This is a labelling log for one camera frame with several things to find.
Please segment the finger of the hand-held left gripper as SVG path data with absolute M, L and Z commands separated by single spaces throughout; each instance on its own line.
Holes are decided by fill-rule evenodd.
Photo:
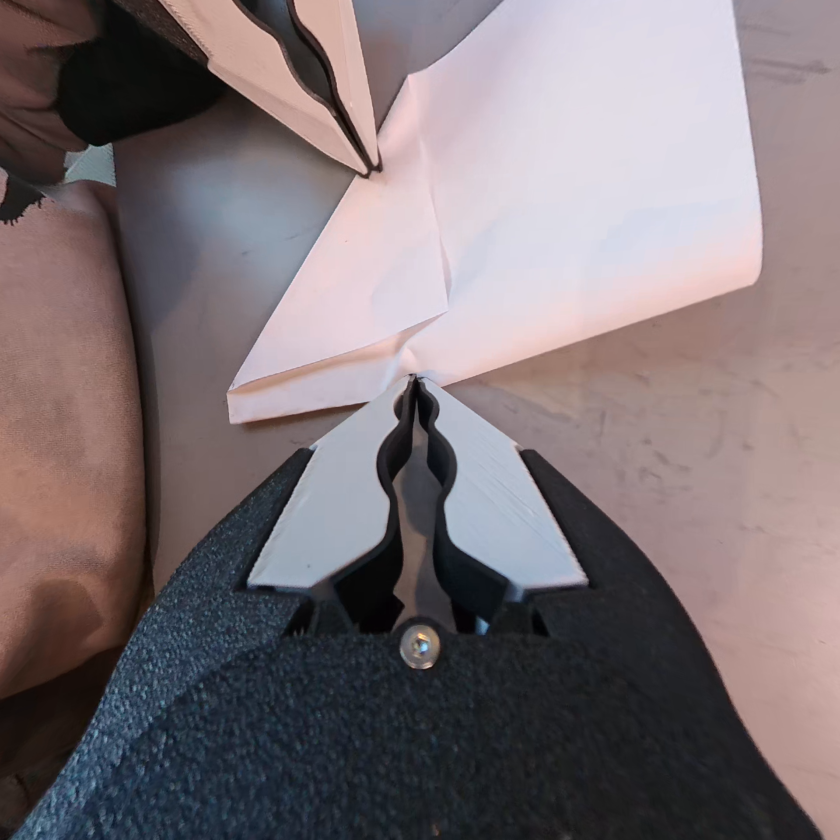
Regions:
M 358 24 L 351 1 L 292 1 L 290 16 L 329 81 L 339 124 L 366 166 L 382 170 L 375 115 Z
M 216 77 L 320 152 L 367 177 L 338 121 L 330 89 L 326 98 L 312 91 L 295 70 L 283 39 L 242 3 L 165 1 L 164 8 L 202 50 Z

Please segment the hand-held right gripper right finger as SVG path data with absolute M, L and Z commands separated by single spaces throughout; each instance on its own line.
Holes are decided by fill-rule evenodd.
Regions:
M 426 377 L 417 411 L 440 485 L 433 559 L 453 606 L 488 629 L 507 603 L 588 586 L 527 458 L 535 455 Z

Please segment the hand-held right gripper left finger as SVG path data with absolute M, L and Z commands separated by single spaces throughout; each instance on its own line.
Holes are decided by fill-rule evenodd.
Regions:
M 413 450 L 417 378 L 403 377 L 322 436 L 267 533 L 250 590 L 338 602 L 375 626 L 398 616 L 403 541 L 394 479 Z

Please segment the white paper sheet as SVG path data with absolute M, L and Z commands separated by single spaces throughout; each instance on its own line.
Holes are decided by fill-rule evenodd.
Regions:
M 228 420 L 450 385 L 752 285 L 732 2 L 502 2 L 409 75 L 227 391 Z

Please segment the grey desk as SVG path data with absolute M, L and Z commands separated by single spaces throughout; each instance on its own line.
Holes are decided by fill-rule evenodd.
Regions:
M 653 561 L 766 759 L 838 838 L 838 2 L 733 5 L 761 278 L 450 391 Z M 348 414 L 232 426 L 226 391 L 350 173 L 235 93 L 114 161 L 159 591 Z

